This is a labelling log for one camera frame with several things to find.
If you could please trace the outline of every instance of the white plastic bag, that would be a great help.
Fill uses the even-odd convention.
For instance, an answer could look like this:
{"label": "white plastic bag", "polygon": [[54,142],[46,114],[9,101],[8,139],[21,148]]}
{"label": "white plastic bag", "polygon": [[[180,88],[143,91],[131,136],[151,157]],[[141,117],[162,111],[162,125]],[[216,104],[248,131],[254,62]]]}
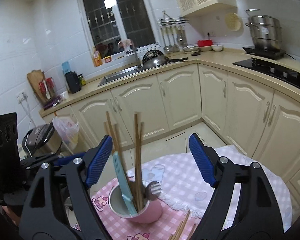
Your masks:
{"label": "white plastic bag", "polygon": [[74,122],[70,117],[56,116],[52,120],[54,128],[61,136],[63,142],[74,150],[78,144],[79,122]]}

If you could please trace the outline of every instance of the countertop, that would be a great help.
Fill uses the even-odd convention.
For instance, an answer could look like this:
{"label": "countertop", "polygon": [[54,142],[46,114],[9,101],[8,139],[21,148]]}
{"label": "countertop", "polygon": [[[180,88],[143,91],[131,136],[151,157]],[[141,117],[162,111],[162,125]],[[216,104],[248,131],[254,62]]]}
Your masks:
{"label": "countertop", "polygon": [[[178,68],[181,66],[194,64],[194,63],[209,65],[212,67],[216,67],[219,69],[223,69],[223,70],[226,70],[226,71],[229,71],[232,73],[236,73],[236,74],[245,76],[247,78],[250,78],[257,82],[265,84],[269,87],[272,87],[272,88],[286,94],[287,96],[292,97],[293,99],[297,100],[298,102],[300,102],[300,89],[298,89],[290,84],[287,84],[279,79],[268,76],[266,74],[259,73],[257,71],[250,70],[250,69],[247,69],[244,67],[233,65],[232,64],[233,62],[251,58],[251,55],[243,53],[242,50],[230,49],[230,51],[221,51],[221,52],[207,51],[207,52],[201,52],[201,55],[199,55],[199,56],[191,56],[191,55],[181,53],[179,55],[174,55],[171,58],[183,58],[183,57],[188,57],[189,59],[187,61],[171,63],[171,64],[163,65],[163,66],[160,66],[157,68],[148,69],[146,71],[141,71],[141,72],[133,74],[131,76],[121,78],[119,80],[115,80],[113,82],[110,82],[108,84],[98,87],[99,83],[102,80],[102,77],[100,77],[99,79],[96,79],[92,82],[87,83],[85,86],[82,87],[81,91],[79,91],[75,94],[69,94],[69,98],[67,100],[63,101],[62,103],[58,104],[56,107],[47,109],[45,111],[42,109],[42,110],[40,110],[39,113],[40,113],[41,117],[45,117],[48,114],[51,114],[59,109],[62,109],[66,106],[74,104],[82,99],[93,96],[93,95],[103,92],[105,90],[120,86],[122,84],[131,82],[131,81],[134,81],[134,80],[146,77],[146,76],[150,76],[153,74],[157,74],[157,73],[164,72],[164,71],[167,71],[170,69],[174,69],[174,68]],[[287,57],[282,58],[280,60],[271,60],[271,59],[257,57],[257,56],[254,56],[254,57],[260,58],[260,59],[263,59],[263,60],[266,60],[269,62],[274,62],[276,64],[279,64],[279,65],[285,66],[287,68],[290,68],[292,70],[298,71],[300,73],[300,62],[298,62],[296,60],[293,60],[293,59],[290,59]],[[124,68],[121,67],[119,69],[112,70],[111,73],[117,72],[122,69],[124,69]]]}

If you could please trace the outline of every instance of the window pane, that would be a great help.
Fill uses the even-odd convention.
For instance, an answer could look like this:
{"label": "window pane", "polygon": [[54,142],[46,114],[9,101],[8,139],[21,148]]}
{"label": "window pane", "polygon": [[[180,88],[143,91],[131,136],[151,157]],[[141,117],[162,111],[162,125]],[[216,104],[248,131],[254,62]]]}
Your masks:
{"label": "window pane", "polygon": [[104,0],[83,0],[91,36],[101,57],[118,53],[121,40],[112,8],[106,9]]}
{"label": "window pane", "polygon": [[155,43],[143,0],[117,0],[127,37],[136,47]]}

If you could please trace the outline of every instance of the silver bolt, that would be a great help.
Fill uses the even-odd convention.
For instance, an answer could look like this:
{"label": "silver bolt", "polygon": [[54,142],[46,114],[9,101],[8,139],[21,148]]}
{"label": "silver bolt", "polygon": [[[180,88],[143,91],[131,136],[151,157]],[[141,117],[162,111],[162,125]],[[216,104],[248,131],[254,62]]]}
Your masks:
{"label": "silver bolt", "polygon": [[79,163],[81,163],[82,162],[82,159],[81,158],[74,158],[74,160],[73,160],[73,163],[74,164],[79,164]]}
{"label": "silver bolt", "polygon": [[222,163],[227,163],[229,160],[228,160],[227,157],[221,157],[221,158],[220,158],[220,161],[221,161]]}
{"label": "silver bolt", "polygon": [[49,163],[42,163],[41,168],[46,169],[49,167]]}
{"label": "silver bolt", "polygon": [[253,163],[252,167],[254,167],[255,169],[259,169],[260,168],[260,164],[259,163]]}

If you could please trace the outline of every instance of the floor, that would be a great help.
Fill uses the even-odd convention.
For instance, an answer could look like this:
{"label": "floor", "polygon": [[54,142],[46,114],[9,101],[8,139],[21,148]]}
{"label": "floor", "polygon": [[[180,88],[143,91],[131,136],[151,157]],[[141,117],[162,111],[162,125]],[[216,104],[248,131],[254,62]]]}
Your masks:
{"label": "floor", "polygon": [[[226,145],[205,123],[201,122],[176,134],[143,145],[141,148],[142,163],[146,163],[163,155],[190,152],[189,136],[193,133],[197,133],[202,142],[207,146],[218,148]],[[134,161],[134,149],[124,151],[123,155],[127,168],[131,169]],[[116,174],[113,168],[112,159],[109,158],[98,183],[91,187],[90,196],[93,196],[115,177]],[[74,226],[77,222],[74,212],[67,209],[67,215],[70,225]]]}

